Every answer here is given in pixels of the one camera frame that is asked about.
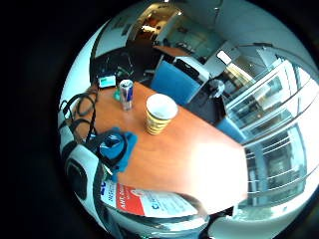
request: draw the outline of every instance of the energy drink can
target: energy drink can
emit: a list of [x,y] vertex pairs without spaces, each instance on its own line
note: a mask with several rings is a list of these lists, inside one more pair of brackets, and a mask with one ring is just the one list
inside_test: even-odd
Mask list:
[[120,100],[123,110],[128,111],[132,108],[133,100],[133,81],[122,80],[119,84],[120,87]]

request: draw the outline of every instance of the cup lid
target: cup lid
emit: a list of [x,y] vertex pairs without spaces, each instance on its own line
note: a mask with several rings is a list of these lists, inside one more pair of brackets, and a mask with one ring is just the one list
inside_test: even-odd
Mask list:
[[154,94],[148,97],[147,109],[153,116],[161,120],[172,119],[178,112],[176,102],[164,94]]

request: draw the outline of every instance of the yellow paper cup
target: yellow paper cup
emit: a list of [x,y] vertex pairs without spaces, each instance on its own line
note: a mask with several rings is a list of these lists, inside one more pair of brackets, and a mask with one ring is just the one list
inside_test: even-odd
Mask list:
[[147,100],[147,131],[159,134],[178,112],[175,101],[163,94],[154,94]]

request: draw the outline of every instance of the orange table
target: orange table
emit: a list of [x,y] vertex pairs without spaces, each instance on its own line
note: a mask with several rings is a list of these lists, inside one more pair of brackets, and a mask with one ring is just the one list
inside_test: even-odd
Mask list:
[[135,83],[133,108],[125,112],[114,100],[114,90],[99,91],[96,129],[103,132],[118,126],[138,136],[119,183],[188,194],[201,201],[209,214],[246,198],[247,165],[240,144],[182,107],[161,134],[150,135],[146,101],[155,92]]
[[174,58],[175,57],[188,57],[189,56],[189,53],[183,51],[180,48],[158,46],[158,45],[155,45],[154,48],[165,53],[165,54],[168,54],[169,56],[174,57]]

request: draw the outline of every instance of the ceiling light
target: ceiling light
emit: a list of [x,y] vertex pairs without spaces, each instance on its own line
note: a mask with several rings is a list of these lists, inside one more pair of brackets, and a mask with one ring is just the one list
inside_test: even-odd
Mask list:
[[231,58],[224,51],[218,52],[217,58],[219,58],[226,65],[231,62]]

